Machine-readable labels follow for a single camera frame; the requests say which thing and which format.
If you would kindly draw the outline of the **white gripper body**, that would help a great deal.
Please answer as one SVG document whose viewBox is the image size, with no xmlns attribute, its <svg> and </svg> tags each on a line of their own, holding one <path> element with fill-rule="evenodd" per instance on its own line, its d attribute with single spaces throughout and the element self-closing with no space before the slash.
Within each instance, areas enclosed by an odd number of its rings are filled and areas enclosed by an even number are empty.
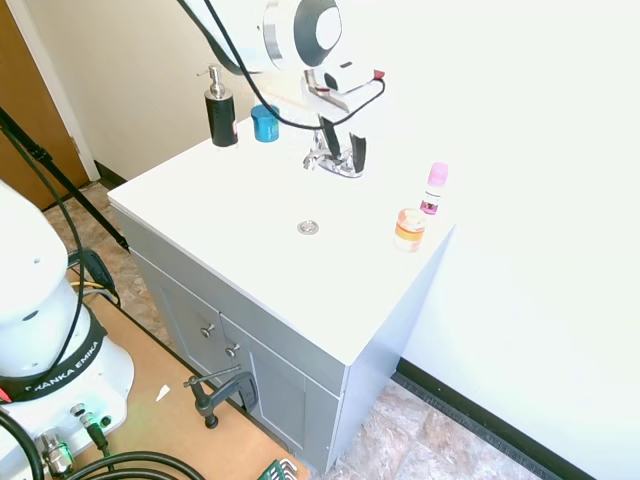
<svg viewBox="0 0 640 480">
<path fill-rule="evenodd" d="M 380 94 L 384 77 L 368 63 L 325 62 L 304 71 L 301 89 L 318 114 L 352 114 Z"/>
</svg>

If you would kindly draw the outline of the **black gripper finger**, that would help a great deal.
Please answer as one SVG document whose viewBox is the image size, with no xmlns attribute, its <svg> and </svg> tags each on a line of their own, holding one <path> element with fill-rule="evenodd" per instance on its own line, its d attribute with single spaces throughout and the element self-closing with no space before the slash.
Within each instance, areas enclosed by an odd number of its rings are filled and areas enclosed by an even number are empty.
<svg viewBox="0 0 640 480">
<path fill-rule="evenodd" d="M 359 137 L 353 133 L 350 134 L 353 174 L 361 176 L 364 172 L 367 140 L 365 137 Z"/>
<path fill-rule="evenodd" d="M 335 131 L 334 123 L 322 116 L 319 117 L 319 120 L 331 156 L 334 160 L 339 160 L 341 157 L 341 147 Z"/>
</svg>

